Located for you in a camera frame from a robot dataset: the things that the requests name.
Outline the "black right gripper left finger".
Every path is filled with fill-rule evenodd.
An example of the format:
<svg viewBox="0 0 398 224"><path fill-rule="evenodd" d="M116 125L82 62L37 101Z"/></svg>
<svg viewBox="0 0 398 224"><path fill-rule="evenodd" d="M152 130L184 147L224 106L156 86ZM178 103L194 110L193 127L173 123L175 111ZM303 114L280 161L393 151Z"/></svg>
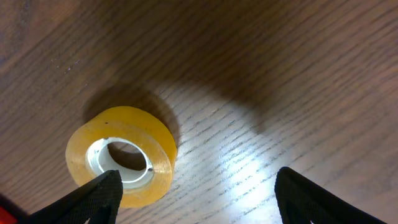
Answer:
<svg viewBox="0 0 398 224"><path fill-rule="evenodd" d="M24 222L115 224L122 196L123 185L119 171L108 170L31 214Z"/></svg>

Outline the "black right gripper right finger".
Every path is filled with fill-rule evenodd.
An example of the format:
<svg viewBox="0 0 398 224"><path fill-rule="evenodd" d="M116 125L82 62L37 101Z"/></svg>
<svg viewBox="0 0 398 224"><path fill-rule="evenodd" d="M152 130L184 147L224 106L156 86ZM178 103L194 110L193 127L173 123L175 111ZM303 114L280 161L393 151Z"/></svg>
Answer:
<svg viewBox="0 0 398 224"><path fill-rule="evenodd" d="M289 167L278 171L274 191L283 224L382 223Z"/></svg>

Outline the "yellow clear tape roll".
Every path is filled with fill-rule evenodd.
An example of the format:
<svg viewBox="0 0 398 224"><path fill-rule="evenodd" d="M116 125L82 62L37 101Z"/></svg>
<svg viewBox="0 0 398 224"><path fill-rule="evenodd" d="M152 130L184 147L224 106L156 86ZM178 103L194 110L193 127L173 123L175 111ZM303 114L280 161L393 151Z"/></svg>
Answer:
<svg viewBox="0 0 398 224"><path fill-rule="evenodd" d="M114 142L135 147L146 168L133 170L118 164L108 149ZM89 120L73 133L65 151L69 173L80 186L108 170L118 170L122 208L145 207L162 198L172 184L176 157L176 143L166 125L130 106L107 109Z"/></svg>

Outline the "red stapler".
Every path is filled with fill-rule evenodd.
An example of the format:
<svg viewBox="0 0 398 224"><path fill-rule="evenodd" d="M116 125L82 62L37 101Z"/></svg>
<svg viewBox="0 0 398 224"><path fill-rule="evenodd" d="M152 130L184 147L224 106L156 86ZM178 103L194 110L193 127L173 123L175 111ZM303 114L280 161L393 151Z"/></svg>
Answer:
<svg viewBox="0 0 398 224"><path fill-rule="evenodd" d="M17 219L6 209L0 207L0 224L16 224Z"/></svg>

